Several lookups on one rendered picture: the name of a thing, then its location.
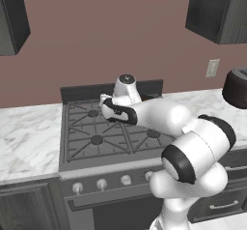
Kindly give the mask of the dark base cupboard door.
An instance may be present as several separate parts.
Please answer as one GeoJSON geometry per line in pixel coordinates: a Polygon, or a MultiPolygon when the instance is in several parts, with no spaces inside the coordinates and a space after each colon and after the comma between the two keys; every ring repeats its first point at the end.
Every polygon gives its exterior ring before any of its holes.
{"type": "Polygon", "coordinates": [[[60,180],[1,185],[0,230],[70,230],[60,180]]]}

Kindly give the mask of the dark brown toaster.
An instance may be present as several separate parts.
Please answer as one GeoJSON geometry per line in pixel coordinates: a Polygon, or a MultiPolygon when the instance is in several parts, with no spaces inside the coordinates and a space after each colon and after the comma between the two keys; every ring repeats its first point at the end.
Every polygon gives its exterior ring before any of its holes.
{"type": "Polygon", "coordinates": [[[228,104],[247,109],[247,68],[232,69],[228,72],[222,96],[228,104]]]}

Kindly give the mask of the black gas hob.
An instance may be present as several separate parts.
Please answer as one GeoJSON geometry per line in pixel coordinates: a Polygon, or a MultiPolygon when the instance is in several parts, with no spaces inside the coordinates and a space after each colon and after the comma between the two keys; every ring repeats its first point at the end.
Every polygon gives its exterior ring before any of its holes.
{"type": "Polygon", "coordinates": [[[175,140],[151,129],[105,120],[99,108],[100,96],[111,95],[113,90],[112,83],[61,89],[61,172],[159,158],[175,140]]]}

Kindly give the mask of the dark oven door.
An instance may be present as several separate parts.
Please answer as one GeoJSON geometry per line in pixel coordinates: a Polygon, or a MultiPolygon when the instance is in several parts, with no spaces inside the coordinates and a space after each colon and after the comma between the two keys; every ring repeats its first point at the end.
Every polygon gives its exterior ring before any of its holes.
{"type": "Polygon", "coordinates": [[[82,206],[67,202],[70,230],[149,230],[163,200],[148,194],[82,206]]]}

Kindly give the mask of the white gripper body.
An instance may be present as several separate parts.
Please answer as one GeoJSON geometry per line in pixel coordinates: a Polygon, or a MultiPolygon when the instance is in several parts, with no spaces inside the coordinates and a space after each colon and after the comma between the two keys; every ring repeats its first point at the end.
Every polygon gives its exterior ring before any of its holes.
{"type": "Polygon", "coordinates": [[[112,96],[106,95],[106,94],[101,94],[100,95],[100,101],[99,101],[99,106],[101,107],[104,103],[105,100],[107,99],[112,99],[112,96]]]}

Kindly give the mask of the dark drawer front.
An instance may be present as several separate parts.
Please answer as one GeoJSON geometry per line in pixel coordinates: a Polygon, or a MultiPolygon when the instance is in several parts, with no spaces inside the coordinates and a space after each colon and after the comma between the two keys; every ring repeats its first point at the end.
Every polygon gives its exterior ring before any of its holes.
{"type": "MultiPolygon", "coordinates": [[[[225,166],[238,167],[247,165],[247,150],[236,150],[228,152],[220,159],[220,163],[225,166]]],[[[239,180],[247,178],[247,169],[240,171],[227,171],[229,180],[239,180]]]]}
{"type": "Polygon", "coordinates": [[[246,201],[246,187],[224,190],[217,195],[198,200],[190,208],[188,219],[191,223],[197,223],[219,217],[241,214],[244,212],[244,205],[246,201]],[[234,200],[237,200],[239,203],[227,209],[211,210],[209,208],[209,205],[225,205],[232,203],[234,200]]]}

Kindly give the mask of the dark wall cupboard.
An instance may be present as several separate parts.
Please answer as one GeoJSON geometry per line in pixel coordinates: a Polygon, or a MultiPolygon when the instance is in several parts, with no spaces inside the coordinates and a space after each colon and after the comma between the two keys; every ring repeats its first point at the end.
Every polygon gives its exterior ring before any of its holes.
{"type": "Polygon", "coordinates": [[[247,0],[189,0],[185,28],[218,44],[247,43],[247,0]]]}
{"type": "Polygon", "coordinates": [[[16,55],[30,34],[24,0],[0,0],[0,56],[16,55]]]}

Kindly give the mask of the white wall socket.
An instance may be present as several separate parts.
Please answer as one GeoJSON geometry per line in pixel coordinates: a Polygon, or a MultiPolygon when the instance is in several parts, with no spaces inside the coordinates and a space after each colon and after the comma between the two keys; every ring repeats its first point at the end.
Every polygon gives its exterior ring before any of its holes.
{"type": "Polygon", "coordinates": [[[206,77],[214,77],[217,74],[219,63],[219,59],[210,60],[208,62],[206,77]]]}

